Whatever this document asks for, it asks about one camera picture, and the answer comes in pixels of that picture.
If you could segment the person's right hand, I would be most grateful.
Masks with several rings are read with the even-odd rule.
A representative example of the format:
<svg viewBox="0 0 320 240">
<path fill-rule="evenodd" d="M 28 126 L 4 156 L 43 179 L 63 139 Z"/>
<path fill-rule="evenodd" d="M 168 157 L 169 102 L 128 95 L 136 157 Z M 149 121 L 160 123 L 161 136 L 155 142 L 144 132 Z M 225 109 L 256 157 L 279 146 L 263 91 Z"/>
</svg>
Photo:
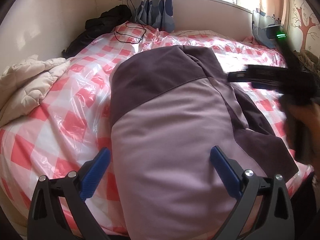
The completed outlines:
<svg viewBox="0 0 320 240">
<path fill-rule="evenodd" d="M 310 165 L 319 179 L 319 105 L 313 103 L 308 106 L 289 106 L 289 111 L 294 118 L 301 121 L 310 132 L 313 156 L 310 158 Z"/>
</svg>

